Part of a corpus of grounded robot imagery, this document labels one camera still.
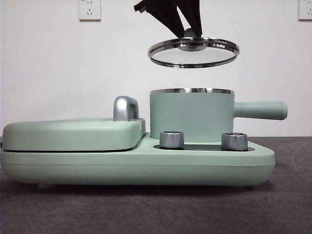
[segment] pot rim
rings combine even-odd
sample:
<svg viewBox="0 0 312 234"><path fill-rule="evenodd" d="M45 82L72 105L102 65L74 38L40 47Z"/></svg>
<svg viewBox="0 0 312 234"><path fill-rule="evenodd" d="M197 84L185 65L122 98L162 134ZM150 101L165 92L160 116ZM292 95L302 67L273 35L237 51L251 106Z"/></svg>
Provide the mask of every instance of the pot rim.
<svg viewBox="0 0 312 234"><path fill-rule="evenodd" d="M233 90L215 88L175 88L152 90L150 94L171 94L171 93L215 93L215 94L234 94Z"/></svg>

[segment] silver knob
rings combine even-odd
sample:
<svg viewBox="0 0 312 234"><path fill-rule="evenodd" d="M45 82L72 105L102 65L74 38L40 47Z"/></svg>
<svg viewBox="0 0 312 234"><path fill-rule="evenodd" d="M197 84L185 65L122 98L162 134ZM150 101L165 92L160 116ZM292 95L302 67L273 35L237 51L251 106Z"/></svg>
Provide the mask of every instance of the silver knob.
<svg viewBox="0 0 312 234"><path fill-rule="evenodd" d="M226 150L247 150L247 135L244 133L223 133L221 148Z"/></svg>
<svg viewBox="0 0 312 234"><path fill-rule="evenodd" d="M159 145L164 148L183 148L184 133L178 131L163 131L160 133Z"/></svg>

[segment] mint green appliance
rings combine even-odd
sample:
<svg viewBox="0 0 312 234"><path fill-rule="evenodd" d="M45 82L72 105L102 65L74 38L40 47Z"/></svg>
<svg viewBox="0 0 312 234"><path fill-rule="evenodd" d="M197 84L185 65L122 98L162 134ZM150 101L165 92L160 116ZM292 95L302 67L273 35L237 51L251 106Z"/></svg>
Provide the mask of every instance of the mint green appliance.
<svg viewBox="0 0 312 234"><path fill-rule="evenodd" d="M137 101L126 96L116 98L113 118L12 123L4 128L2 141L4 172L40 188L58 184L251 186L265 182L275 165L274 152L252 142L246 142L244 150L224 149L220 140L162 147L145 132Z"/></svg>
<svg viewBox="0 0 312 234"><path fill-rule="evenodd" d="M151 91L151 137L166 130L182 131L187 142L219 142L222 133L233 131L235 117L283 120L282 101L234 102L234 91L180 88Z"/></svg>

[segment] appliance base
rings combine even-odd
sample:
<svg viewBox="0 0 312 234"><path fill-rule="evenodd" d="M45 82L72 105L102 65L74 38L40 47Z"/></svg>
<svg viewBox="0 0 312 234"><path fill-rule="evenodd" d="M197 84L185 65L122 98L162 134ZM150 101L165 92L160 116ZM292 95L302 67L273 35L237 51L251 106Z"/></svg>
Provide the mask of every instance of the appliance base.
<svg viewBox="0 0 312 234"><path fill-rule="evenodd" d="M1 167L13 180L49 188L80 185L252 186L265 182L274 152L248 142L253 151L194 151L154 148L146 133L123 152L1 152Z"/></svg>

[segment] glass lid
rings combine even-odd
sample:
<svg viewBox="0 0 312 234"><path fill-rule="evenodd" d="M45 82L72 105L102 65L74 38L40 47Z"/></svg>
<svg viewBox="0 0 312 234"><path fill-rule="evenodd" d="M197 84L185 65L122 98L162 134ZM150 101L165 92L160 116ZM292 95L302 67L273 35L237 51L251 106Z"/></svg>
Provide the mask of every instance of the glass lid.
<svg viewBox="0 0 312 234"><path fill-rule="evenodd" d="M238 45L215 38L178 38L160 42L148 50L152 62L175 68L219 66L235 60L238 55Z"/></svg>

